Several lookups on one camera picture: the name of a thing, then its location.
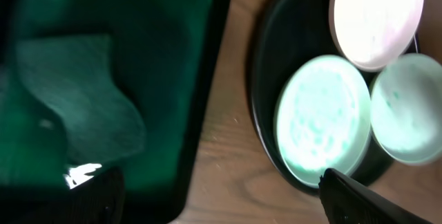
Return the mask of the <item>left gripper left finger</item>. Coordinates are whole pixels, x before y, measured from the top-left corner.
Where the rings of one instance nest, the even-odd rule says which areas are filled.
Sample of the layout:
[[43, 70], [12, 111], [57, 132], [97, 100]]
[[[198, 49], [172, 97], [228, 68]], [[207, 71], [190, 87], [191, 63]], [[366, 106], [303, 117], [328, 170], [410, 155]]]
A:
[[6, 224], [119, 224], [125, 201], [124, 176], [114, 167], [48, 203], [1, 204]]

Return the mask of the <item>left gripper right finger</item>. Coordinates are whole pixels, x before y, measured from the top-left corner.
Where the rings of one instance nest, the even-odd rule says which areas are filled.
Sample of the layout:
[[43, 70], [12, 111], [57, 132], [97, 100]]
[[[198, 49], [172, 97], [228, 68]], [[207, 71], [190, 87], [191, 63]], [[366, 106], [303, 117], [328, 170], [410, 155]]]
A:
[[330, 223], [430, 224], [335, 169], [320, 177], [319, 198]]

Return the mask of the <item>teal plate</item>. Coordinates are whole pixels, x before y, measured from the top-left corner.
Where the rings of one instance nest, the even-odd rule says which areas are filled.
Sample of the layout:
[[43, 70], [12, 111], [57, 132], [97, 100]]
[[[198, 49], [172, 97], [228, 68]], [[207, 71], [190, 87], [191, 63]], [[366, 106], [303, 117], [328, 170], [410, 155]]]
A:
[[393, 159], [424, 165], [441, 157], [441, 65], [420, 53], [401, 56], [371, 92], [375, 140]]
[[369, 147], [370, 104], [363, 76], [346, 59], [321, 55], [303, 64], [285, 83], [273, 118], [291, 175], [314, 189], [328, 168], [352, 175]]

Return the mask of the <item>green sponge cloth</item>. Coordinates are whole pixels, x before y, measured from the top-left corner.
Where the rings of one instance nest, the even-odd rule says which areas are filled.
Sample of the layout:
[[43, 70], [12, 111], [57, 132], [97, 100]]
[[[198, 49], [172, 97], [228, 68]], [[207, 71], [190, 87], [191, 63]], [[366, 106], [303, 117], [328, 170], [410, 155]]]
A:
[[107, 163], [140, 153], [146, 128], [111, 73], [112, 39], [105, 34], [45, 37], [16, 47], [24, 86], [63, 122], [68, 157]]

